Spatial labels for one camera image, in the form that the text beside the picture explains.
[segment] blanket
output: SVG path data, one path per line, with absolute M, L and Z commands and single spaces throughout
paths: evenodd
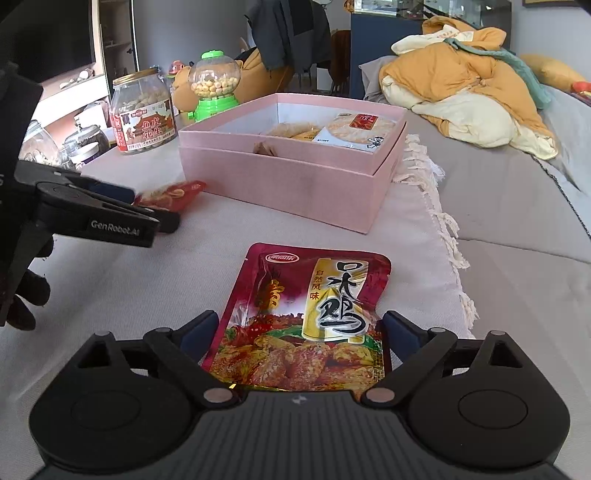
M 446 137 L 481 147 L 510 144 L 543 160 L 556 156 L 554 137 L 513 68 L 444 42 L 457 38 L 472 48 L 500 50 L 504 31 L 475 31 L 459 20 L 433 17 L 423 22 L 423 34 L 392 46 L 402 54 L 379 76 L 389 103 L 422 115 Z

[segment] chicken snack bag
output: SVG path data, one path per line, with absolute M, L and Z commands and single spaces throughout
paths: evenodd
M 223 382 L 358 399 L 389 370 L 375 306 L 390 271 L 368 252 L 251 246 L 203 368 Z

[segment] wall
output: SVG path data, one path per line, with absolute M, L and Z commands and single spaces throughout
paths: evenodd
M 203 52 L 240 53 L 246 38 L 245 0 L 135 0 L 135 36 L 139 68 L 173 60 L 198 61 Z
M 576 7 L 529 7 L 513 0 L 511 49 L 563 61 L 591 80 L 591 15 Z
M 326 18 L 331 30 L 350 30 L 351 14 L 343 8 L 345 0 L 333 0 L 326 6 Z

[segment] green gumball machine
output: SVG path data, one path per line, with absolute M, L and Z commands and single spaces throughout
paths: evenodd
M 221 50 L 205 52 L 189 72 L 191 90 L 199 97 L 197 122 L 238 106 L 234 90 L 240 83 L 238 63 Z

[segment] pink gift box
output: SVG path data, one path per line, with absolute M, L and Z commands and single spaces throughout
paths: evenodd
M 372 153 L 260 135 L 279 122 L 323 126 L 344 112 L 397 124 Z M 182 129 L 181 163 L 186 179 L 205 181 L 206 192 L 367 233 L 402 158 L 405 113 L 362 100 L 278 93 Z M 278 157 L 252 153 L 258 142 L 273 146 Z

